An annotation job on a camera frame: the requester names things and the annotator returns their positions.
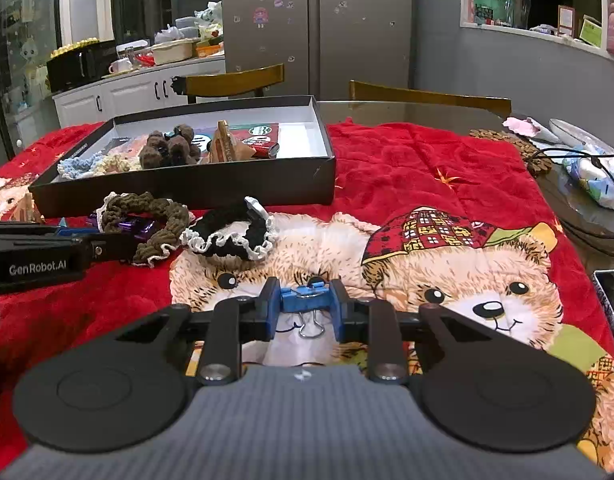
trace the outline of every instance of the glass table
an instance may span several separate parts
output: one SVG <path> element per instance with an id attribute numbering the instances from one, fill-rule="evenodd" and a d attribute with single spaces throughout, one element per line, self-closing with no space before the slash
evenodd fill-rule
<path id="1" fill-rule="evenodd" d="M 406 122 L 450 130 L 464 136 L 474 129 L 508 132 L 501 118 L 480 108 L 377 101 L 321 101 L 319 107 L 325 124 L 339 123 L 349 117 L 354 123 L 365 126 Z M 614 269 L 614 256 L 603 252 L 614 253 L 614 239 L 593 237 L 614 235 L 614 211 L 594 202 L 559 164 L 554 164 L 549 173 L 537 177 L 536 182 L 563 224 L 567 222 L 592 234 L 586 235 L 563 225 L 587 272 L 591 274 L 594 270 Z M 590 247 L 585 240 L 600 250 Z"/>

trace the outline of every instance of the microwave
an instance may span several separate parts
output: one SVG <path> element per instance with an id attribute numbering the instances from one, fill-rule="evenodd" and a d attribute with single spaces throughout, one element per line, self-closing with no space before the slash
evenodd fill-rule
<path id="1" fill-rule="evenodd" d="M 109 74 L 109 65 L 118 59 L 116 41 L 100 41 L 69 50 L 47 62 L 52 92 L 64 92 L 93 83 Z"/>

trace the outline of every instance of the mug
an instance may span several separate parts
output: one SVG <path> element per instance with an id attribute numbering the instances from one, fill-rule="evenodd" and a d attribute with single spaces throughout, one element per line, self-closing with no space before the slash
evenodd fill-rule
<path id="1" fill-rule="evenodd" d="M 124 72 L 125 70 L 131 70 L 133 68 L 132 62 L 129 58 L 123 57 L 115 60 L 109 65 L 109 73 L 117 74 L 118 72 Z"/>

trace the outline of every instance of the glass door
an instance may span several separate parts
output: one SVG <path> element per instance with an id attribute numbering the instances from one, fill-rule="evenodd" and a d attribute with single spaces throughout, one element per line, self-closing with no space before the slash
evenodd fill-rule
<path id="1" fill-rule="evenodd" d="M 57 46 L 54 0 L 0 0 L 0 129 L 8 150 L 60 127 L 46 83 Z"/>

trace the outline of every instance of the chair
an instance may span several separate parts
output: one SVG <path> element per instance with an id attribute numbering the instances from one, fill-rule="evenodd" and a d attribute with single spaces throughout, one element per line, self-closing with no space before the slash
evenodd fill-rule
<path id="1" fill-rule="evenodd" d="M 262 97 L 264 87 L 284 80 L 285 66 L 280 63 L 245 72 L 175 76 L 171 78 L 171 88 L 178 95 L 186 95 L 189 104 L 193 104 L 197 97 L 230 97 L 251 91 L 255 97 Z"/>
<path id="2" fill-rule="evenodd" d="M 511 99 L 502 97 L 440 94 L 423 90 L 373 85 L 353 79 L 349 82 L 349 98 L 352 101 L 391 101 L 483 108 L 503 118 L 507 118 L 511 114 Z"/>

